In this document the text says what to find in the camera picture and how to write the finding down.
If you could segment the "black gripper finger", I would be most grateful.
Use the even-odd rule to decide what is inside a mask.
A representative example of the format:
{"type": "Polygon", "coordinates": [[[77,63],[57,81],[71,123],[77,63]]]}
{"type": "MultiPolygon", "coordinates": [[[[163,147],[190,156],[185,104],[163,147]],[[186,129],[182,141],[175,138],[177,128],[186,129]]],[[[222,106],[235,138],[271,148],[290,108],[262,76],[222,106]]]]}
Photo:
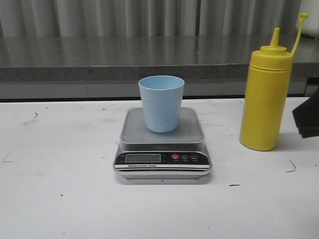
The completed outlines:
{"type": "Polygon", "coordinates": [[[319,135],[319,90],[292,111],[296,127],[302,138],[319,135]]]}

